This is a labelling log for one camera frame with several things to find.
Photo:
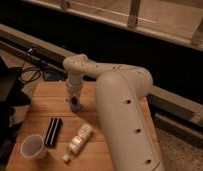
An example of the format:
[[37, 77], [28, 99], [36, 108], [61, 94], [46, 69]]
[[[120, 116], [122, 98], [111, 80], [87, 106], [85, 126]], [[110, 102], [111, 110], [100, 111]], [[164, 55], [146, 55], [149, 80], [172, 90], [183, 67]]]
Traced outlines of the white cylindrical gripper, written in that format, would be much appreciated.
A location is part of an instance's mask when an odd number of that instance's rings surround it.
[[71, 78], [68, 78], [66, 81], [66, 87], [67, 87], [67, 102], [68, 104], [72, 104], [72, 98], [73, 96], [77, 96], [77, 101], [79, 104], [81, 104], [80, 100], [80, 94], [83, 88], [83, 80], [73, 80]]

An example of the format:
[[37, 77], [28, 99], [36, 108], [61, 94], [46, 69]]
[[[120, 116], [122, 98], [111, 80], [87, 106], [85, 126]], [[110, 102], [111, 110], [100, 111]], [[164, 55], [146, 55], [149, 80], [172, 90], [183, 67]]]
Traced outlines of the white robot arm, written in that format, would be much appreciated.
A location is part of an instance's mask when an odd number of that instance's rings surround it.
[[150, 72], [133, 65], [95, 62], [84, 54], [65, 58], [63, 67], [68, 103], [74, 112], [82, 108], [83, 78], [96, 80], [96, 108], [114, 170], [165, 171], [140, 107], [140, 100], [153, 86]]

